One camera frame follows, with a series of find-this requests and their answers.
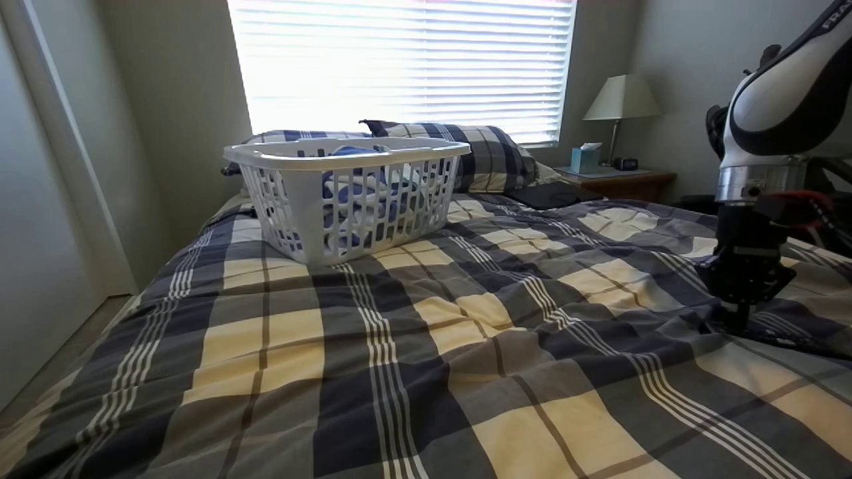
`bed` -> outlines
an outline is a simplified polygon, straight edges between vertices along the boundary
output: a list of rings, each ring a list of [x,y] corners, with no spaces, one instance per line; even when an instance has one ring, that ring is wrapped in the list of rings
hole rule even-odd
[[[704,333],[714,215],[531,210],[338,267],[260,240],[244,194],[0,437],[3,476],[849,476],[852,261]],[[778,345],[806,339],[826,353]]]

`lamp shade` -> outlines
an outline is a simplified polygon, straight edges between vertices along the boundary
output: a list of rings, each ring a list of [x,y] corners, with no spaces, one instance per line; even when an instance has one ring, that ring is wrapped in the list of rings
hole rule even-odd
[[[585,120],[628,120],[661,115],[654,93],[640,74],[608,78],[592,100]]]

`laundry basket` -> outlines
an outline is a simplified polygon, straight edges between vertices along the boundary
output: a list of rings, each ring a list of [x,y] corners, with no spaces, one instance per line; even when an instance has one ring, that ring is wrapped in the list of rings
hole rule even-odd
[[[441,138],[235,143],[263,243],[302,263],[338,263],[444,227],[457,154]]]

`window blinds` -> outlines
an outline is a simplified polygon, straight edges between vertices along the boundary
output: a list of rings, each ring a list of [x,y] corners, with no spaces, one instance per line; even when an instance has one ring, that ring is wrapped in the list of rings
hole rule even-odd
[[[575,0],[230,0],[254,130],[358,120],[560,138]]]

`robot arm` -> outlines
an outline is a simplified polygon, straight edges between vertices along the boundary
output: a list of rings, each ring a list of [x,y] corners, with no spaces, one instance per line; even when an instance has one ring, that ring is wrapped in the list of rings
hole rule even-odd
[[[778,296],[793,271],[780,267],[782,215],[806,194],[800,154],[821,147],[841,122],[852,86],[852,0],[834,0],[786,50],[770,50],[749,74],[710,135],[718,164],[718,230],[714,257],[696,271],[722,304],[709,323],[744,331],[754,305]]]

